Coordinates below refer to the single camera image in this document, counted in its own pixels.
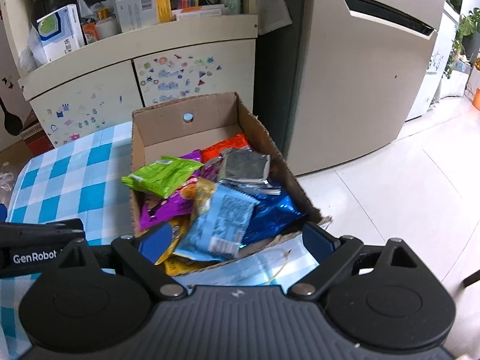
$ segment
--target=shelf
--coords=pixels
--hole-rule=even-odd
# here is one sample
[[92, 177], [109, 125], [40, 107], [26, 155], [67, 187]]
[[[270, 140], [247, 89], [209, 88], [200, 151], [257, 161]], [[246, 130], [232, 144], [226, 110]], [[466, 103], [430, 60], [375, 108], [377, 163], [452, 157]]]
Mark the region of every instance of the shelf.
[[20, 78], [26, 100], [84, 74], [179, 47], [257, 37], [256, 15], [192, 18], [122, 33], [89, 44]]

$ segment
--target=chair leg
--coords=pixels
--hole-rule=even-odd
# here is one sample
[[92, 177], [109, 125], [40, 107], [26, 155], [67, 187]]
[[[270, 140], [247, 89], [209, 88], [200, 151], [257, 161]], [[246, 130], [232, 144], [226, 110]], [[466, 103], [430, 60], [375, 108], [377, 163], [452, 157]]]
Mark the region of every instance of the chair leg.
[[471, 274], [468, 278], [466, 278], [462, 283], [463, 287], [467, 288], [468, 286], [471, 286], [472, 284], [476, 283], [477, 281], [480, 281], [480, 269], [476, 271], [474, 274]]

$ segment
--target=red snack package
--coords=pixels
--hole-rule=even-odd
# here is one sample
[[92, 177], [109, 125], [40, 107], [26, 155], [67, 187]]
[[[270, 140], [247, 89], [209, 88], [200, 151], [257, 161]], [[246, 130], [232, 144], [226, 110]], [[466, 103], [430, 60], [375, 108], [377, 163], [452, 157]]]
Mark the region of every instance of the red snack package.
[[221, 142], [216, 143], [206, 149], [202, 150], [202, 162], [206, 163], [208, 160], [219, 157], [222, 150], [228, 149], [229, 147], [234, 147], [236, 149], [241, 149], [242, 147], [248, 146], [248, 142], [245, 139], [243, 134], [237, 134], [232, 138], [227, 138]]

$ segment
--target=blue and white box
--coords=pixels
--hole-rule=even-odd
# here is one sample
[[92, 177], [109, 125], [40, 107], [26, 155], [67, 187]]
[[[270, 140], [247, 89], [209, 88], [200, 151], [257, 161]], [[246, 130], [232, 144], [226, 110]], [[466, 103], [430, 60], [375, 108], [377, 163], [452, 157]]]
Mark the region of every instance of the blue and white box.
[[48, 62], [85, 46], [75, 4], [38, 19], [37, 30]]

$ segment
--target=green snack package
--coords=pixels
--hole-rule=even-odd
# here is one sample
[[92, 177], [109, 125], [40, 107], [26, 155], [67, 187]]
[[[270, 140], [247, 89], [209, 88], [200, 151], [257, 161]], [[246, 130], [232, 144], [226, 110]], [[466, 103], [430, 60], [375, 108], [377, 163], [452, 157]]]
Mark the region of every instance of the green snack package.
[[122, 177], [121, 181], [133, 190], [150, 191], [166, 199], [202, 166], [198, 161], [163, 155], [160, 160]]

